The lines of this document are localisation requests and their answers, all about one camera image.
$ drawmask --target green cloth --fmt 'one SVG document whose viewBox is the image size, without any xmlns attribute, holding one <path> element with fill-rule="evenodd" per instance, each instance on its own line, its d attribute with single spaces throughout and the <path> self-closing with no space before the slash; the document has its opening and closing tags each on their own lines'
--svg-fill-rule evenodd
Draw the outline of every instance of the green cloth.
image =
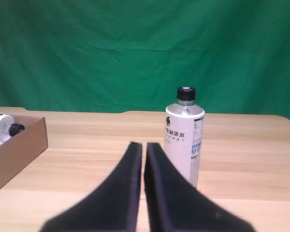
<svg viewBox="0 0 290 232">
<path fill-rule="evenodd" d="M 0 106 L 290 119 L 290 0 L 0 0 Z"/>
</svg>

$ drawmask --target black foam pad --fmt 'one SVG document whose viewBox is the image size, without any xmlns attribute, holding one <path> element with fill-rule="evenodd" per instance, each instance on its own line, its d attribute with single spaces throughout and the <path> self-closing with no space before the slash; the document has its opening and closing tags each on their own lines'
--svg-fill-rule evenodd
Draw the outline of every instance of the black foam pad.
<svg viewBox="0 0 290 232">
<path fill-rule="evenodd" d="M 147 144 L 144 179 L 151 232 L 254 232 L 190 185 L 159 144 Z"/>
<path fill-rule="evenodd" d="M 47 221 L 41 232 L 134 232 L 141 163 L 142 145 L 130 143 L 106 180 L 77 205 Z"/>
</svg>

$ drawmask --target clear bottle neck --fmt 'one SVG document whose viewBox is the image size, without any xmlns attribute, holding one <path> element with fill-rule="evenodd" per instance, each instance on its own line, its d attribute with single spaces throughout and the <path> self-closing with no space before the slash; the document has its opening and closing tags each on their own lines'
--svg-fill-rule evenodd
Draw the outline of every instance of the clear bottle neck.
<svg viewBox="0 0 290 232">
<path fill-rule="evenodd" d="M 177 99 L 177 104 L 179 104 L 179 105 L 193 105 L 194 102 L 193 101 L 184 101 L 184 100 Z"/>
</svg>

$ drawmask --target wood grain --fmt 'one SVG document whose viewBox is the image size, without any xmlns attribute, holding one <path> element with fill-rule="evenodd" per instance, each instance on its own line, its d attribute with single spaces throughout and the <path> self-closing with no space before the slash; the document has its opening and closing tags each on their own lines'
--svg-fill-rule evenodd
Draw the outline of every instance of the wood grain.
<svg viewBox="0 0 290 232">
<path fill-rule="evenodd" d="M 130 141 L 163 145 L 164 112 L 37 112 L 49 148 L 0 190 L 0 232 L 34 232 L 96 188 Z M 290 232 L 290 121 L 206 114 L 198 189 L 260 232 Z M 149 231 L 142 190 L 138 231 Z"/>
</svg>

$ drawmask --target black cap in box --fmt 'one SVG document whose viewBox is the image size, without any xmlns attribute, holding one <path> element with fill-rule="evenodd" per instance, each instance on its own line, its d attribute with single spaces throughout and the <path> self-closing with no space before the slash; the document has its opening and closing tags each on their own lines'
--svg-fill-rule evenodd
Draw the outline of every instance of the black cap in box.
<svg viewBox="0 0 290 232">
<path fill-rule="evenodd" d="M 18 133 L 22 132 L 24 129 L 25 129 L 24 125 L 21 125 L 21 124 L 18 124 L 18 123 L 13 123 L 10 126 L 9 134 L 10 134 L 11 137 L 13 137 L 13 136 L 17 135 Z"/>
</svg>

